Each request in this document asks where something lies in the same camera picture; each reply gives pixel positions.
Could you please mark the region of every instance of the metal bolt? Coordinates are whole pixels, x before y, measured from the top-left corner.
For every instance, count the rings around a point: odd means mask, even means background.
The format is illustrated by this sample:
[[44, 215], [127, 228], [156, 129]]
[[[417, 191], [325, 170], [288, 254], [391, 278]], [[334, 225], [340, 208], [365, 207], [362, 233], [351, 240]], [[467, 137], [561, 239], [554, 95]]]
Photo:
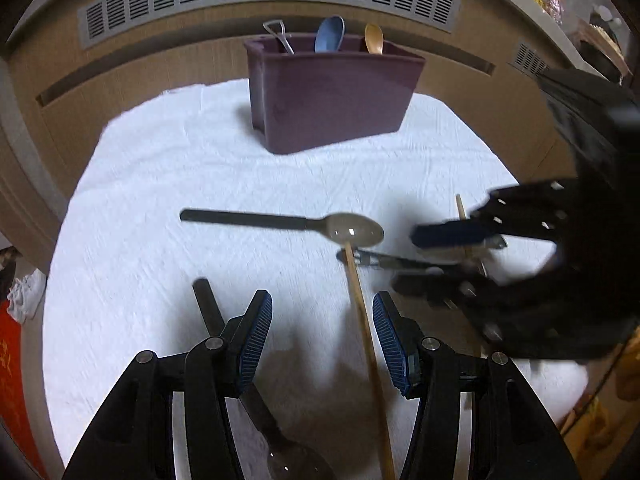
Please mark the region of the metal bolt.
[[482, 333], [489, 341], [502, 341], [502, 332], [495, 323], [487, 323], [482, 329]]
[[469, 282], [460, 283], [460, 292], [462, 292], [463, 296], [466, 296], [468, 298], [472, 298], [476, 295], [476, 289]]
[[154, 358], [154, 353], [151, 350], [143, 350], [136, 355], [136, 361], [141, 365], [148, 363]]
[[491, 355], [491, 361], [499, 365], [505, 365], [509, 362], [509, 358], [502, 352], [494, 352]]
[[434, 337], [425, 337], [422, 340], [422, 348], [434, 351], [440, 348], [440, 342]]
[[225, 340], [221, 337], [210, 337], [205, 341], [204, 346], [206, 346], [209, 350], [218, 350], [219, 348], [222, 348], [222, 345], [224, 343]]

